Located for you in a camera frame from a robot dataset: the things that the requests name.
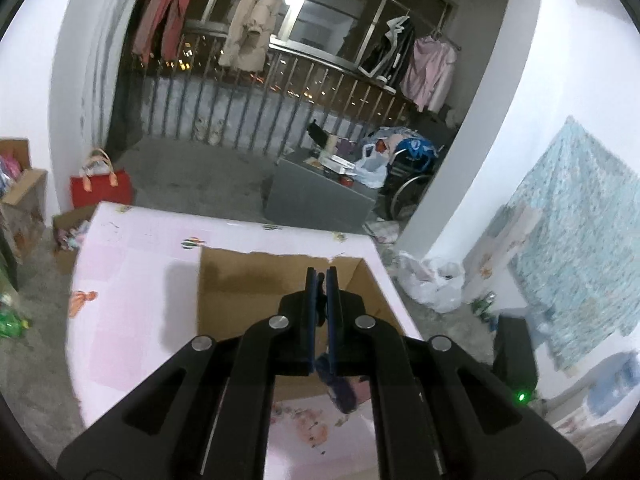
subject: window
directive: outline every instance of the window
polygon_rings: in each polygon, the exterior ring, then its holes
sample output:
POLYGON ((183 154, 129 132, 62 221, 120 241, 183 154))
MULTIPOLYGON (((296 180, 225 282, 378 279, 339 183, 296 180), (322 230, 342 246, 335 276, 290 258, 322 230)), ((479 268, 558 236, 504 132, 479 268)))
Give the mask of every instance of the window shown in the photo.
POLYGON ((380 0, 305 0, 290 40, 353 61, 380 0))
MULTIPOLYGON (((208 1, 192 0, 188 18, 199 20, 208 1)), ((355 63, 362 58, 363 47, 367 47, 366 55, 386 33, 388 20, 406 13, 403 6, 415 11, 412 18, 419 36, 429 34, 447 10, 443 0, 395 1, 283 0, 276 16, 274 34, 280 40, 290 41, 293 50, 301 50, 300 44, 303 44, 315 49, 313 54, 318 57, 355 63), (375 20, 381 5, 382 12, 375 20)), ((208 20, 229 25, 239 2, 215 0, 208 20)))

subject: hanging clothes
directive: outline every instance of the hanging clothes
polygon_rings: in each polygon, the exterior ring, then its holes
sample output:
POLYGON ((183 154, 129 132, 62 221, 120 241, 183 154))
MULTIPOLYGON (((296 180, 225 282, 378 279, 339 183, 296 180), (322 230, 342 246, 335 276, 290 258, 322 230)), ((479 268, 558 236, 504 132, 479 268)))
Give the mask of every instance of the hanging clothes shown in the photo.
POLYGON ((389 30, 373 48, 358 70, 369 78, 375 78, 385 89, 395 93, 396 84, 404 76, 415 39, 415 27, 408 16, 400 16, 386 22, 389 30))
POLYGON ((180 32, 184 25, 184 16, 190 0, 150 0, 140 20, 133 41, 133 53, 142 56, 146 65, 151 54, 151 43, 156 28, 166 18, 162 32, 161 55, 165 60, 175 59, 178 55, 180 32))
POLYGON ((260 72, 282 0, 240 0, 218 63, 260 72))
POLYGON ((404 78, 415 42, 415 28, 410 20, 406 20, 403 24, 404 30, 398 34, 398 46, 387 65, 382 69, 381 73, 376 76, 376 80, 384 85, 384 89, 391 94, 396 93, 398 84, 404 78))
POLYGON ((440 111, 451 88, 457 58, 458 54, 448 43, 430 36, 415 40, 413 56, 400 88, 419 112, 424 107, 431 112, 440 111))

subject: beige coat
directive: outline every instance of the beige coat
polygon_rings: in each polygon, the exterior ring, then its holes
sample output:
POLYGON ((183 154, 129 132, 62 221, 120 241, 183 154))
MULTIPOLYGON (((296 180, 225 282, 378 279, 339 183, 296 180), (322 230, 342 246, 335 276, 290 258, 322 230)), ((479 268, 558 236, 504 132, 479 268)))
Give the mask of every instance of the beige coat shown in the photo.
POLYGON ((220 66, 246 72, 260 72, 264 67, 269 38, 276 25, 282 0, 240 0, 229 25, 220 66))

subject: metal screw cap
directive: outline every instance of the metal screw cap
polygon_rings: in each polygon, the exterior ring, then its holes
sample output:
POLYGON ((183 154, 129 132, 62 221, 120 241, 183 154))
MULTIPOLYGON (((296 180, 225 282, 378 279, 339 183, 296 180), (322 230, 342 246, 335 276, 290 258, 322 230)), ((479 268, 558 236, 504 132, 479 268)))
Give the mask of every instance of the metal screw cap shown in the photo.
POLYGON ((289 319, 286 316, 273 316, 269 320, 269 326, 274 330, 279 328, 286 328, 289 326, 289 319))
POLYGON ((446 352, 451 348, 451 339, 444 337, 443 335, 437 335, 431 340, 431 346, 433 346, 434 350, 446 352))
POLYGON ((376 325, 376 320, 371 316, 358 316, 356 318, 356 326, 358 328, 373 328, 376 325))
POLYGON ((211 338, 209 336, 199 335, 191 340, 191 347, 196 352, 202 352, 203 350, 208 350, 209 348, 211 348, 212 343, 213 341, 211 341, 211 338))

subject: wheelchair wheel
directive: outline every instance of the wheelchair wheel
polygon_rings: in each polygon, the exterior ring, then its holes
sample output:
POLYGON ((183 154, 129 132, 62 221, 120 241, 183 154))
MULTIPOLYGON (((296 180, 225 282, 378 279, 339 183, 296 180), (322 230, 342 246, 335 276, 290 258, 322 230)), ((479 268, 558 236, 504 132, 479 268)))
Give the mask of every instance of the wheelchair wheel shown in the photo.
POLYGON ((430 174, 416 175, 402 184, 386 201, 389 217, 392 220, 403 219, 402 210, 420 203, 432 179, 430 174))

